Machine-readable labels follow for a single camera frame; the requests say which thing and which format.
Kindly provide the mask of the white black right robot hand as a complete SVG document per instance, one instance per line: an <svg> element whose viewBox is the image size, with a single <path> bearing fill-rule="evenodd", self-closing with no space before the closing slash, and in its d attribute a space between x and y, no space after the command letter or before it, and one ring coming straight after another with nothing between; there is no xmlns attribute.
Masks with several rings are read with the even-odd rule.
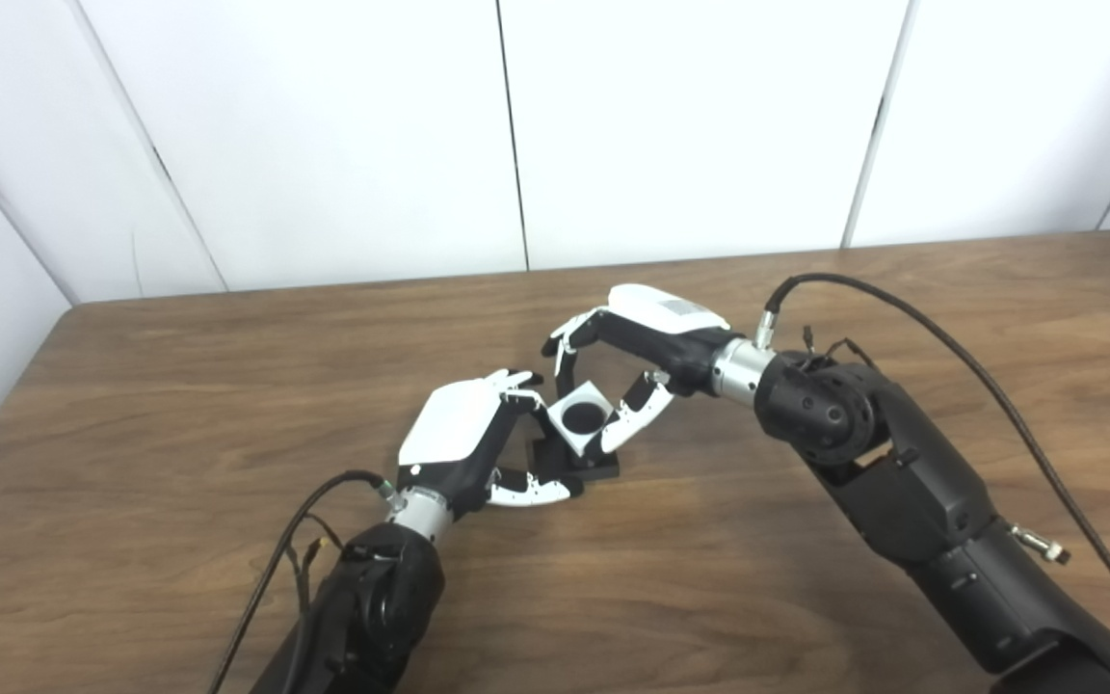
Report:
<svg viewBox="0 0 1110 694"><path fill-rule="evenodd" d="M636 378L597 430L565 432L564 439L578 460L595 465L650 426L674 398L713 395L718 358L743 336L717 312L664 290L638 282L613 286L607 303L571 316L541 346L543 358L555 360L561 400L572 395L582 348L602 342L647 361L650 370Z"/></svg>

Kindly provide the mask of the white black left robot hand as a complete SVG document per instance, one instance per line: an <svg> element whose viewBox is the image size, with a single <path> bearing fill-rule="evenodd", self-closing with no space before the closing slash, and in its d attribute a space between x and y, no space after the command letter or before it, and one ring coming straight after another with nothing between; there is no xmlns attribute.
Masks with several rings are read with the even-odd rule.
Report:
<svg viewBox="0 0 1110 694"><path fill-rule="evenodd" d="M546 413L536 391L542 382L529 370L500 369L436 388L401 444L398 491L437 497L454 520L488 504L529 507L581 496L576 477L541 482L532 471L500 466L519 419Z"/></svg>

